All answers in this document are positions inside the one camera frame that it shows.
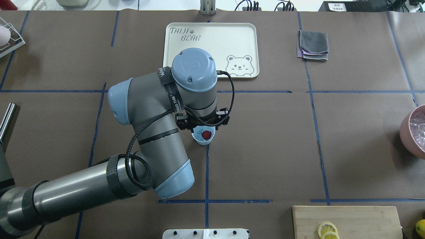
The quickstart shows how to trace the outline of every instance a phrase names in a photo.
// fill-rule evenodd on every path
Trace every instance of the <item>wooden cutting board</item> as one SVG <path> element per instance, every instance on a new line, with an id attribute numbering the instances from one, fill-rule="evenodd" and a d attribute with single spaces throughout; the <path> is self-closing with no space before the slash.
<path id="1" fill-rule="evenodd" d="M 317 228 L 330 222 L 340 239 L 401 239 L 396 207 L 381 206 L 293 206 L 295 239 L 319 239 Z"/>

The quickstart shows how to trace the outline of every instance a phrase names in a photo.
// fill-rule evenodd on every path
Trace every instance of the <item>yellow fruit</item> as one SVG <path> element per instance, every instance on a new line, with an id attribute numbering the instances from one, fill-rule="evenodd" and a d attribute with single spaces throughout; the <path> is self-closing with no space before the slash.
<path id="1" fill-rule="evenodd" d="M 340 239 L 340 237 L 335 232 L 328 231 L 327 233 L 323 234 L 320 239 Z"/>
<path id="2" fill-rule="evenodd" d="M 322 235 L 324 235 L 327 232 L 335 232 L 336 234 L 338 234 L 337 227 L 335 227 L 334 224 L 330 222 L 324 222 L 320 224 L 319 228 L 317 229 L 319 238 L 322 238 Z"/>
<path id="3" fill-rule="evenodd" d="M 425 220 L 420 220 L 417 222 L 415 228 L 419 236 L 425 239 Z"/>

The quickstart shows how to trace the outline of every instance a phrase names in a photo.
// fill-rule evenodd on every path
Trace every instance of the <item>white device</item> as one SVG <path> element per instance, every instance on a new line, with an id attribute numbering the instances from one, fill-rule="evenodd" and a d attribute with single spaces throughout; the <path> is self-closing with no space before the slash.
<path id="1" fill-rule="evenodd" d="M 67 8 L 84 8 L 88 0 L 56 0 L 59 5 Z"/>

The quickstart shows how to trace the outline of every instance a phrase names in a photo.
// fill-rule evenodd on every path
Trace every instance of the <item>folded towel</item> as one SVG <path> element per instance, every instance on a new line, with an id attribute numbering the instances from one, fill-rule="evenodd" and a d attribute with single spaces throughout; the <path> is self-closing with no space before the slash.
<path id="1" fill-rule="evenodd" d="M 328 35 L 323 32 L 299 31 L 297 57 L 312 60 L 327 60 Z"/>

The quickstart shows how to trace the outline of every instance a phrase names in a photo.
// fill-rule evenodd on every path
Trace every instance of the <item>white wire rack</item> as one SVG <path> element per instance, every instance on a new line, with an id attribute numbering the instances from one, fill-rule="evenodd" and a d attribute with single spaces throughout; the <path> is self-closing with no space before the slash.
<path id="1" fill-rule="evenodd" d="M 15 27 L 12 24 L 7 23 L 1 17 L 0 17 L 0 20 L 1 20 L 0 25 L 10 30 L 9 42 L 6 43 L 6 45 L 0 46 L 0 58 L 2 58 L 3 56 L 11 53 L 12 51 L 24 45 L 25 41 L 22 38 L 21 34 L 19 34 L 19 32 L 15 29 Z"/>

